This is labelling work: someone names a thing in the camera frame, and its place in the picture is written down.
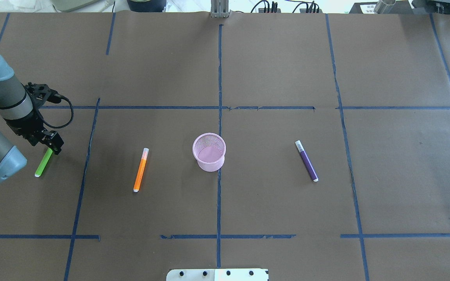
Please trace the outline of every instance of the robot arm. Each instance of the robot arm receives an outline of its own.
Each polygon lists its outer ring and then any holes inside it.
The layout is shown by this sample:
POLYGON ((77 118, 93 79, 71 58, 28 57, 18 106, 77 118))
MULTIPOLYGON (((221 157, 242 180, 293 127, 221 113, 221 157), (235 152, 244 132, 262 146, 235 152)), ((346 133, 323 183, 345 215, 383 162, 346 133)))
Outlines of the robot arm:
MULTIPOLYGON (((39 113, 39 107, 45 101, 60 103, 61 100, 66 100, 73 110, 67 98, 49 89, 47 85, 29 83, 23 86, 16 78, 13 69, 0 55, 0 115, 15 134, 23 136, 32 146, 41 142, 53 149, 55 154, 59 154, 64 141, 56 131, 48 131, 44 128, 43 123, 46 122, 39 113)), ((19 171, 26 163, 27 160, 16 146, 12 145, 0 132, 0 182, 19 171)))

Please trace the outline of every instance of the purple marker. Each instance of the purple marker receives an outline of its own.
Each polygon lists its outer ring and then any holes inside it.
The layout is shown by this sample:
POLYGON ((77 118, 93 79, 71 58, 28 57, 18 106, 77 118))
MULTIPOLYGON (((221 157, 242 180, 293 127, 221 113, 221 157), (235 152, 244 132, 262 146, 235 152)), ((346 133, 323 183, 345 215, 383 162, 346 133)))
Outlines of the purple marker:
POLYGON ((296 147, 298 148, 298 151, 300 152, 300 156, 302 157, 303 162, 305 163, 305 167, 307 167, 307 171, 309 171, 310 178, 312 178, 312 180, 314 182, 318 182, 318 176, 316 174, 316 170, 314 170, 314 166, 312 166, 309 156, 307 155, 307 153, 305 152, 305 149, 302 146, 302 142, 300 142, 298 140, 295 142, 295 144, 296 144, 296 147))

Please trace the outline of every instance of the white label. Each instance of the white label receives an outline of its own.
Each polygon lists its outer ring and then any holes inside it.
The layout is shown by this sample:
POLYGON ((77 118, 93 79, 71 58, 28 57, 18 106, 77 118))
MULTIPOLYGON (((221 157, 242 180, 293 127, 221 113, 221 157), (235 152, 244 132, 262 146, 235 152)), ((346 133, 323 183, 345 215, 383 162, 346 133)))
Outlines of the white label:
POLYGON ((376 4, 361 5, 362 14, 375 14, 376 4))

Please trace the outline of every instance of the green marker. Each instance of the green marker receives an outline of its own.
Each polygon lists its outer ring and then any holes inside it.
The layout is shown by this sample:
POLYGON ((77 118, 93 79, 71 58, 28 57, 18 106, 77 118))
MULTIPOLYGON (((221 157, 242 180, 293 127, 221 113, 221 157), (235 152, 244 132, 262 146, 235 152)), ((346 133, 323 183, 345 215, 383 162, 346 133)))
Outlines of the green marker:
POLYGON ((51 148, 48 148, 48 150, 45 153, 45 156, 43 156, 43 160, 41 160, 41 164, 39 164, 39 167, 36 170, 36 173, 34 176, 36 178, 39 178, 43 171, 45 170, 46 164, 48 164, 48 161, 50 160, 50 157, 52 157, 53 150, 51 148))

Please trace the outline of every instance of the black container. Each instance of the black container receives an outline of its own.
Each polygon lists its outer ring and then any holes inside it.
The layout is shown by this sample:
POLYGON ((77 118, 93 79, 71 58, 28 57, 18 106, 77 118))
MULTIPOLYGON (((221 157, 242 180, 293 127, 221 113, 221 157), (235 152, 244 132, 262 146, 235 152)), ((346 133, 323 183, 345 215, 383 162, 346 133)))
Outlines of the black container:
POLYGON ((135 2, 126 0, 130 10, 139 12, 162 12, 166 6, 166 0, 150 0, 147 2, 135 2))

